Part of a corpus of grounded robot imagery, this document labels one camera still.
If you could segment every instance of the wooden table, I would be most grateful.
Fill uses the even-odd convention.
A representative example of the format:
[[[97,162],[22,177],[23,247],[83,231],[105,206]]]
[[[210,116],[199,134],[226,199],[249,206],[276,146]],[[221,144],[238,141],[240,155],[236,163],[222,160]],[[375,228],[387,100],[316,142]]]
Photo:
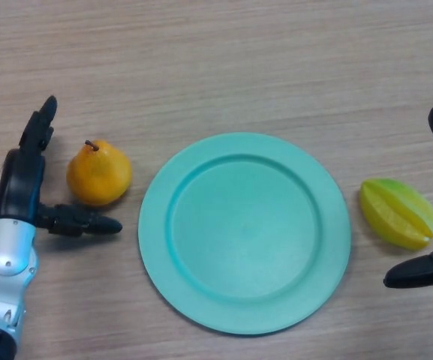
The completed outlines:
[[[42,200],[69,199],[66,165],[86,139],[127,152],[134,184],[108,213],[124,224],[120,239],[39,234],[18,359],[433,360],[433,288],[383,287],[414,254],[375,238],[356,201],[363,179],[387,176],[433,202],[433,1],[0,0],[0,166],[51,94],[59,111]],[[140,203],[158,169],[228,131],[313,154],[352,216],[337,293],[273,336],[190,324],[152,288],[137,250]]]

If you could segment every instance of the teal plate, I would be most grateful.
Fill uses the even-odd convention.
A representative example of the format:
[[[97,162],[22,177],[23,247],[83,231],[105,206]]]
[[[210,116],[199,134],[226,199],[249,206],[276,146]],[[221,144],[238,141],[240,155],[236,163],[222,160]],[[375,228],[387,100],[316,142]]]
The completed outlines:
[[[156,175],[139,220],[141,256],[162,296],[191,320],[238,335],[292,326],[332,295],[351,226],[331,175],[281,139],[199,141]]]

